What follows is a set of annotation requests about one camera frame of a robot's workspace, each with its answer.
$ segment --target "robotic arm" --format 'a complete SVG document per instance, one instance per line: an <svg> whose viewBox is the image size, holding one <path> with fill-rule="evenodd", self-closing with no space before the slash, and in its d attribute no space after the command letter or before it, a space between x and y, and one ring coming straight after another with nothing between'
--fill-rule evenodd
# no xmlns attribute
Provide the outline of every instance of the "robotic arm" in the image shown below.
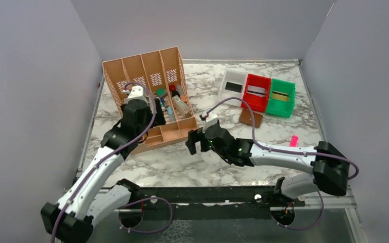
<svg viewBox="0 0 389 243"><path fill-rule="evenodd" d="M124 149L121 149L122 145L140 137L139 134L149 127L154 114L152 126L165 123L159 100L154 100L153 113L142 88L132 88L128 103L122 106L123 118L104 135L93 161L72 188L55 204L43 206L41 216L48 233L64 242L87 242L94 226L115 209L155 196L169 201L175 212L174 219L270 219L270 207L282 207L289 202L303 206L304 203L297 200L299 195L319 190L336 196L346 194L349 164L321 156L330 154L344 158L331 144L319 142L316 147L299 148L264 144L254 139L235 139L220 127L213 112L201 115L205 121L203 128L188 133L186 146L192 155L196 153L196 143L200 142L202 152L213 150L229 164L240 167L278 166L305 173L280 178L276 186L155 188L139 187L123 179L107 193L98 194L106 179L137 147L140 139ZM168 211L169 208L155 203L142 204L120 212L119 217L123 219L123 224L128 219L127 227L130 228L141 219L164 220Z"/></svg>

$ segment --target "brown leather object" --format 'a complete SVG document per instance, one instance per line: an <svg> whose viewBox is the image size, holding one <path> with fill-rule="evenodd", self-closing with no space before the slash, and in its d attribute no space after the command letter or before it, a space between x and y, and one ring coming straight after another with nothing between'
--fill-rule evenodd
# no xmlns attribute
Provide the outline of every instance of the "brown leather object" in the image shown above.
<svg viewBox="0 0 389 243"><path fill-rule="evenodd" d="M260 127L262 119L263 119L263 116L261 114L254 113L254 126L256 128ZM239 117L239 122L250 125L250 126L252 125L251 114L250 114L249 110L242 109L241 116Z"/></svg>

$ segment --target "cable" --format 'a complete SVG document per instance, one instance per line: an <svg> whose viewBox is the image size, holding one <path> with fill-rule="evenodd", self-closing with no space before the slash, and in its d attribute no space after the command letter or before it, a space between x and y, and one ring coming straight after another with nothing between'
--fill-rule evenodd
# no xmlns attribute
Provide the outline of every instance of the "cable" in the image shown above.
<svg viewBox="0 0 389 243"><path fill-rule="evenodd" d="M323 197L321 196L319 191L317 193L318 193L318 196L320 197L320 200L321 200L321 213L320 213L320 216L318 217L318 219L314 223L312 223L312 224L310 224L308 226L303 226L303 227L291 227L291 226L279 223L274 217L272 217L272 219L277 223L277 225L279 225L279 226L281 226L283 228L286 228L286 229L291 229L291 230L306 230L306 229L311 229L311 228L315 227L316 225L318 225L320 223L320 221L324 217L324 201L323 201Z"/></svg>
<svg viewBox="0 0 389 243"><path fill-rule="evenodd" d="M237 97L229 97L229 98L226 98L220 102L218 102L216 105L214 105L210 110L208 110L206 112L207 116L208 114L213 111L215 108L217 108L219 105L223 104L224 102L228 101L228 100L239 100L241 102L243 102L247 107L248 107L248 110L250 111L250 114L251 114L251 125L252 125L252 131L251 131L251 134L252 134L252 137L253 137L253 142L259 146L260 148L262 149L267 149L267 150L271 150L271 151L275 151L275 152L279 152L279 153L287 153L287 154L295 154L295 155L315 155L315 156L323 156L323 157L329 157L329 158L334 158L334 159L338 159L338 160L342 160L342 161L345 161L347 163L349 163L350 165L352 165L354 167L354 169L356 169L356 171L354 172L353 175L349 176L348 179L351 180L353 179L354 177L356 177L358 174L359 174L359 167L354 163L352 162L351 160L347 159L347 158L344 158L344 157L341 157L341 156L336 156L336 155L332 155L332 154L327 154L327 153L319 153L319 152L299 152L299 151L288 151L288 150L285 150L285 149L277 149L277 148L269 148L267 146L264 146L264 145L261 145L259 142L257 142L256 140L256 137L255 137L255 124L254 124L254 112L253 110L251 109L250 105L243 99L241 98L237 98ZM284 227L286 229L291 229L291 230L305 230L305 229L310 229L312 227L315 227L317 224L319 224L319 222L323 219L324 217L324 202L323 202L323 197L321 197L321 194L320 192L318 192L318 195L320 196L320 200L321 200L321 213L320 213L320 216L318 217L318 219L311 225L308 225L308 226L305 226L305 227L289 227L287 225L283 225L281 223L279 223L274 217L272 217L278 225L280 225L281 227Z"/></svg>
<svg viewBox="0 0 389 243"><path fill-rule="evenodd" d="M65 203L65 205L62 207L62 210L60 211L59 215L57 216L56 218L56 221L54 222L54 226L53 226L53 232L51 234L51 243L55 243L55 239L56 239L56 233L57 233L57 227L59 225L59 222L64 214L64 212L66 211L66 209L68 208L68 206L73 202L74 198L76 197L76 195L79 193L79 191L81 190L81 188L84 186L84 184L87 182L87 180L90 178L90 176L93 174L93 172L98 169L101 164L106 161L108 158L110 158L111 156L113 156L114 154L116 153L119 153L120 151L122 151L123 149L125 149L127 146L131 145L132 143L138 141L138 139L142 138L142 136L148 131L148 129L151 127L151 125L153 124L154 122L154 119L155 119L155 114L156 114L156 108L155 108L155 102L154 102L154 96L152 94L152 92L143 84L140 84L140 83L137 83L137 82L130 82L130 83L127 83L125 85L125 89L128 85L138 85L138 86L141 86L143 89L145 89L148 94L150 95L150 100L152 101L151 104L153 106L153 115L151 116L151 121L150 123L147 125L147 127L145 128L144 131L141 132L141 134L139 134L136 138L132 139L131 141L129 141L128 143L126 144L123 144L121 145L120 147L118 147L116 150L114 150L113 152L107 154L105 157L103 157L97 164L95 164L95 166L92 167L92 169L87 173L87 175L83 178L83 180L80 182L80 184L78 185L78 187L74 190L73 194L69 197L68 201Z"/></svg>
<svg viewBox="0 0 389 243"><path fill-rule="evenodd" d="M120 219L120 217L119 217L120 229L125 229L125 230L127 230L128 232L133 231L133 232L136 232L136 233L154 234L154 233L158 233L158 232L160 232L160 231L165 230L166 228L168 228L169 225L171 225L171 223L172 223L172 219L173 219L173 217L174 217L174 211L172 210L172 205L171 205L171 203L168 202L166 199L164 199L164 198L162 198L162 197L148 197L148 198L144 198L144 199L141 199L141 200L134 201L134 202L131 202L131 203L129 203L129 204L126 204L126 205L124 205L123 207L124 207L124 208L130 207L130 206L132 206L132 205L141 203L141 202L143 202L143 201L152 200L152 199L162 200L162 201L164 201L164 202L169 206L169 209L170 209L170 212L171 212L171 216L169 217L169 221L166 223L165 226L163 226L163 227L160 228L160 229L151 230L151 231L144 231L144 230L138 230L138 229L133 229L133 228L126 228L126 227L123 225L123 223L122 223L122 221L121 221L121 219Z"/></svg>
<svg viewBox="0 0 389 243"><path fill-rule="evenodd" d="M257 146L259 146L260 148L266 149L266 150L270 150L270 151L274 151L274 152L279 152L279 153L287 153L287 154L295 154L295 155L315 155L315 156L323 156L323 157L329 157L329 158L334 158L334 159L342 160L342 161L345 161L348 164L352 165L354 167L354 169L356 169L354 174L352 176L348 177L349 180L353 179L354 177L356 177L359 174L359 167L354 162L352 162L351 160L349 160L347 158L344 158L344 157L341 157L341 156L336 156L336 155L327 154L327 153L319 153L319 152L305 152L304 153L304 152L299 152L299 151L289 151L289 150L285 150L285 149L269 148L269 147L266 147L264 145L261 145L259 142L257 142L256 137L255 137L254 112L251 109L250 105L247 102L245 102L245 100L243 100L241 98L236 98L236 97L226 98L226 99L218 102L215 106L213 106L210 110L208 110L206 112L206 114L208 115L211 111L213 111L219 105L223 104L224 102L226 102L228 100L239 100L239 101L243 102L248 107L248 110L250 111L250 114L251 114L251 123L252 123L252 128L253 128L251 133L252 133L252 137L253 137L253 142Z"/></svg>

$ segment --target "wooden organizer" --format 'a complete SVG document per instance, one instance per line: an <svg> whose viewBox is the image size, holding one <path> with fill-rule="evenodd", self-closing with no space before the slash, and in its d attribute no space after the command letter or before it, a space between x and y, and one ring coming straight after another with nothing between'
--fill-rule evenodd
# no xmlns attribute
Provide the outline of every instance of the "wooden organizer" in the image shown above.
<svg viewBox="0 0 389 243"><path fill-rule="evenodd" d="M164 99L172 108L176 121L171 122L168 111L162 109L166 124L149 129L145 142L139 144L132 154L184 141L187 139L188 131L198 128L190 101L187 103L190 107L189 118L183 118L172 104L169 85L181 85L184 95L188 97L184 67L177 47L105 61L102 66L105 81L121 116L123 112L120 106L126 98L123 90L128 82L138 82L147 86L154 96L158 89L164 89L168 93Z"/></svg>

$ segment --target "white plastic part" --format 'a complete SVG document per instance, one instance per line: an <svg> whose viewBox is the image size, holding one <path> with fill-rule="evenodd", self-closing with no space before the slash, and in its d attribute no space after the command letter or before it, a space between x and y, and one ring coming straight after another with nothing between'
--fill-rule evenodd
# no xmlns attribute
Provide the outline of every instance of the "white plastic part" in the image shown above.
<svg viewBox="0 0 389 243"><path fill-rule="evenodd" d="M242 99L242 97L244 96L245 85L247 83L247 77L248 77L247 73L237 72L237 71L232 71L232 70L227 69L224 72L223 79L221 80L220 90L218 91L219 99L223 100L223 99L229 98L229 97L236 97L236 98ZM236 91L232 91L232 90L227 90L226 89L227 83L232 83L232 84L242 86L241 91L236 92ZM240 107L241 101L229 100L229 101L226 101L225 104Z"/></svg>
<svg viewBox="0 0 389 243"><path fill-rule="evenodd" d="M293 199L315 191L319 189L314 184L314 176L306 173L286 177L281 185L281 194Z"/></svg>
<svg viewBox="0 0 389 243"><path fill-rule="evenodd" d="M271 145L259 142L261 145L266 147L271 147ZM316 152L314 147L287 147L274 145L274 149L283 149L287 151L298 151L298 152ZM315 161L314 155L294 155L288 153L274 152L266 149L262 149L256 144L253 144L253 147L250 150L251 157L250 160L255 166L278 166L284 168L295 169L303 171L312 175L313 167L310 165L311 161Z"/></svg>
<svg viewBox="0 0 389 243"><path fill-rule="evenodd" d="M115 185L105 194L98 194L87 212L88 216L93 216L92 225L96 226L115 209L126 205L130 195L129 190L121 185Z"/></svg>
<svg viewBox="0 0 389 243"><path fill-rule="evenodd" d="M129 101L135 100L135 99L143 100L146 103L148 103L146 97L144 96L144 88L143 87L138 86L138 85L132 87L132 90L130 91L130 94L127 96L126 100L129 103Z"/></svg>
<svg viewBox="0 0 389 243"><path fill-rule="evenodd" d="M96 153L93 161L81 174L80 178L75 182L75 184L71 187L71 189L61 197L57 203L59 204L59 209L62 209L66 202L69 200L75 189L79 186L81 181L87 176L87 173L101 160L101 158L105 157L109 153L113 152L113 149L108 147L99 148ZM105 181L111 175L111 173L116 170L116 168L122 164L124 161L123 157L118 155L112 155L106 161L96 169L92 175L87 179L85 184L80 189L79 193L74 198L72 204L68 206L66 209L66 213L70 214L71 212L75 213L75 218L84 219L87 214L87 211L95 198L96 194L98 194L99 190L104 185Z"/></svg>
<svg viewBox="0 0 389 243"><path fill-rule="evenodd" d="M207 130L208 127L215 125L217 123L218 123L218 116L216 113L211 111L208 114L207 118L205 119L204 128L202 129L202 132L205 133L205 131Z"/></svg>

